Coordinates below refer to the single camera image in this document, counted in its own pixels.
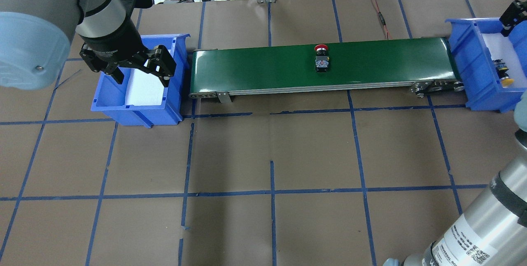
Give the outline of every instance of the label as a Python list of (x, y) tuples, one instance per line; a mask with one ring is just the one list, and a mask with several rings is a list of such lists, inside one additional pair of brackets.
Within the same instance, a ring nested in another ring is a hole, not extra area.
[(461, 215), (448, 229), (443, 239), (438, 241), (432, 254), (439, 266), (478, 266), (485, 265), (497, 250), (472, 230)]

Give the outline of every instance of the silver robotic arm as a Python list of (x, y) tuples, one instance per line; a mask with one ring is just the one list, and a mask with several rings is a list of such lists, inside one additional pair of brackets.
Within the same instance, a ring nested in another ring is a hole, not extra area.
[[(150, 7), (153, 0), (144, 2)], [(49, 86), (68, 57), (75, 32), (86, 43), (80, 54), (92, 71), (121, 84), (118, 66), (137, 68), (168, 86), (175, 62), (162, 45), (145, 48), (130, 20), (135, 5), (125, 7), (123, 0), (0, 0), (0, 86)]]

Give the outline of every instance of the blue storage box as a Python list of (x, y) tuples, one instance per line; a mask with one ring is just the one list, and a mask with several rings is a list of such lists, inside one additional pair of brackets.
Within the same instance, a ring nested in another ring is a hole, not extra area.
[[(183, 75), (184, 71), (190, 68), (187, 62), (186, 37), (190, 35), (144, 35), (141, 37), (144, 45), (149, 49), (162, 44), (170, 50), (177, 66), (168, 88), (164, 88), (156, 76), (137, 69), (120, 68), (124, 74), (123, 84), (117, 84), (111, 76), (101, 73), (91, 110), (103, 112), (119, 124), (126, 126), (150, 128), (152, 125), (177, 125), (183, 120), (179, 113)], [(150, 78), (148, 82), (151, 85), (145, 86), (147, 82), (134, 81), (134, 76)], [(144, 87), (139, 88), (140, 91), (134, 89), (135, 103), (131, 97), (128, 100), (132, 86), (135, 86), (134, 88)], [(145, 97), (147, 100), (139, 102), (137, 97)], [(149, 98), (154, 98), (159, 102), (148, 103)]]
[[(503, 28), (498, 18), (447, 22), (452, 24), (450, 49), (469, 99), (466, 106), (471, 110), (513, 110), (527, 89), (527, 22), (518, 24), (508, 37), (498, 35)], [(508, 88), (497, 75), (493, 62), (497, 55), (506, 55), (507, 73), (515, 80)]]

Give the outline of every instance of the light blue joint cap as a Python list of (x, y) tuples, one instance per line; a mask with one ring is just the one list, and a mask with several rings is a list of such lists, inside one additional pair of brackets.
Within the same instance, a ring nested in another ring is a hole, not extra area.
[(520, 129), (527, 132), (527, 92), (522, 95), (522, 100), (516, 105), (514, 120)]
[(0, 12), (0, 86), (49, 86), (64, 66), (70, 45), (64, 32), (44, 19)]

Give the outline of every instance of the qr code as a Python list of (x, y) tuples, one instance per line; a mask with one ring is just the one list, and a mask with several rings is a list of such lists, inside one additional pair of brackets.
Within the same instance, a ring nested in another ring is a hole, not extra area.
[(489, 254), (480, 250), (479, 247), (476, 246), (472, 247), (472, 249), (469, 249), (466, 254), (471, 256), (474, 261), (480, 265), (482, 265), (490, 257)]

